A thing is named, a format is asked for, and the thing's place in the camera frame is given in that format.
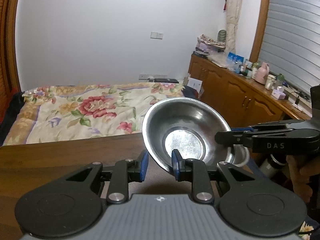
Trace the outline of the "pink kettle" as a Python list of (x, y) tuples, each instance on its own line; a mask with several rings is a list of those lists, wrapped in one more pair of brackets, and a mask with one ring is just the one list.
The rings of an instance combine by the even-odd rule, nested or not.
[(269, 64), (266, 62), (263, 62), (256, 72), (256, 75), (254, 78), (255, 81), (257, 81), (262, 85), (265, 85), (267, 81), (267, 77), (269, 75), (269, 71), (270, 71)]

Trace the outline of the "pink tissue box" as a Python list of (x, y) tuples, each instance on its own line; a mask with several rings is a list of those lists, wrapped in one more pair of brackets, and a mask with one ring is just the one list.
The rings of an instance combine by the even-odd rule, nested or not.
[(272, 90), (271, 96), (277, 100), (284, 100), (286, 97), (284, 90), (283, 86), (278, 86), (276, 89)]

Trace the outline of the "floral bed quilt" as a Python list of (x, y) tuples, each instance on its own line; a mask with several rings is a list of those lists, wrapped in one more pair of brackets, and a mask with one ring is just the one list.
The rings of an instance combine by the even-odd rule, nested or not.
[(155, 103), (197, 96), (193, 88), (163, 82), (37, 87), (12, 97), (1, 123), (1, 145), (139, 133)]

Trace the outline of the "blue picture box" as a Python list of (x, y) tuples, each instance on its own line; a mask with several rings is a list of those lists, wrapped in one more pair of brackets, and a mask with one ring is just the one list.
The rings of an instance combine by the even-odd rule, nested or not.
[(226, 58), (226, 66), (230, 71), (235, 71), (242, 66), (244, 58), (235, 53), (229, 52)]

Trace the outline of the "cream patterned curtain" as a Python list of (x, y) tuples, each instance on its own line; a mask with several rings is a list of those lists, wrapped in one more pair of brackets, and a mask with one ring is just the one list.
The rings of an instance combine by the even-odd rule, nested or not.
[(226, 4), (226, 52), (236, 52), (236, 36), (242, 0), (227, 0)]

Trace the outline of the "white paper bag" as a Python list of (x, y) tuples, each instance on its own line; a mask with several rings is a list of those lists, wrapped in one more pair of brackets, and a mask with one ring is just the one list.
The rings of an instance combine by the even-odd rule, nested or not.
[(201, 87), (202, 87), (202, 81), (192, 78), (190, 74), (188, 74), (184, 80), (183, 80), (183, 84), (185, 86), (188, 86), (190, 88), (193, 88), (194, 90), (197, 91), (197, 93), (200, 93)]

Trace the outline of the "white wall switch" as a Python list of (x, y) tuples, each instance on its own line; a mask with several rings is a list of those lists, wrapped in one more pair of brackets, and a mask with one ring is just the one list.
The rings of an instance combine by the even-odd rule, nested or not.
[(152, 31), (151, 34), (150, 34), (150, 38), (151, 39), (162, 40), (163, 39), (163, 33), (158, 33), (158, 32)]

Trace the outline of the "small steel bowl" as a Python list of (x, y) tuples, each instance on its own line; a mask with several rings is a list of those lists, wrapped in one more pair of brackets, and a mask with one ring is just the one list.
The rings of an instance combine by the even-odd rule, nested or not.
[(191, 98), (168, 98), (154, 104), (142, 122), (144, 145), (153, 160), (172, 174), (171, 153), (177, 149), (183, 159), (199, 159), (206, 165), (226, 161), (245, 166), (249, 150), (242, 145), (229, 147), (215, 141), (217, 132), (231, 128), (212, 107)]

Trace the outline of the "brown louvered wardrobe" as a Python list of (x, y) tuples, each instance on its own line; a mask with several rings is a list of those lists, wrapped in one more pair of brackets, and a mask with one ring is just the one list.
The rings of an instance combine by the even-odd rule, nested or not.
[(21, 90), (16, 61), (15, 28), (18, 0), (1, 0), (1, 120)]

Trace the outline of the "folded clothes stack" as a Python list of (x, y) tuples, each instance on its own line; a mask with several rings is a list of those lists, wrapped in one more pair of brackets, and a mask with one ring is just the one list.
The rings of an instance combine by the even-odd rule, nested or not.
[(198, 51), (203, 55), (210, 55), (215, 52), (224, 52), (225, 48), (225, 42), (215, 41), (212, 38), (202, 34), (197, 37), (197, 45), (195, 47), (195, 51)]

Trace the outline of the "grey window blind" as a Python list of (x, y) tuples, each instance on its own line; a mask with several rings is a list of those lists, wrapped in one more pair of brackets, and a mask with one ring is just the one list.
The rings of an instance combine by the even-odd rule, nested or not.
[(259, 60), (306, 93), (319, 85), (319, 0), (269, 0)]

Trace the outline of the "wooden sideboard cabinet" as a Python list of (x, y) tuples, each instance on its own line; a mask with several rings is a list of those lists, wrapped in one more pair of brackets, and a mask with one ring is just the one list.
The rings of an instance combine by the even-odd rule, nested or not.
[(195, 54), (191, 56), (188, 72), (190, 77), (202, 81), (204, 92), (200, 100), (219, 112), (231, 128), (270, 121), (310, 119), (292, 102), (277, 100), (253, 79), (221, 68)]

